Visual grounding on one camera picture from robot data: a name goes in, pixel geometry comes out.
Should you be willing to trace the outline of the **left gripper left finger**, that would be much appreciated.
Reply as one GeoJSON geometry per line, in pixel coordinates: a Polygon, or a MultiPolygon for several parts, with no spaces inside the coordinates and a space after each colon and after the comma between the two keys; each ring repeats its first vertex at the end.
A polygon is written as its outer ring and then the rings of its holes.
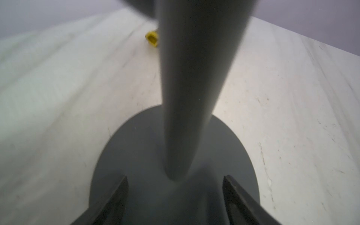
{"type": "Polygon", "coordinates": [[[120,178],[73,225],[120,225],[128,196],[128,179],[120,178]]]}

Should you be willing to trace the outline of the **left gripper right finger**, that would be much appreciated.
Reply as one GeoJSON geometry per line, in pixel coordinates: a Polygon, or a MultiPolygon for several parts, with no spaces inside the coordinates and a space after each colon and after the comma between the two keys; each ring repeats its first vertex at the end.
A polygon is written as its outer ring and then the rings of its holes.
{"type": "Polygon", "coordinates": [[[224,176],[223,196],[231,225],[280,225],[230,175],[224,176]]]}

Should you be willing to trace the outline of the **dark grey utensil rack stand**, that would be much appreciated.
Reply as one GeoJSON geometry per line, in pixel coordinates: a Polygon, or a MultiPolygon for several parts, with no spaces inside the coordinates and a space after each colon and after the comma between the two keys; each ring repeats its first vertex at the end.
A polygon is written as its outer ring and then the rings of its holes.
{"type": "Polygon", "coordinates": [[[223,196],[232,176],[260,204],[242,143],[212,112],[255,1],[130,1],[158,21],[162,104],[111,137],[91,181],[94,204],[127,176],[121,225],[230,224],[223,196]]]}

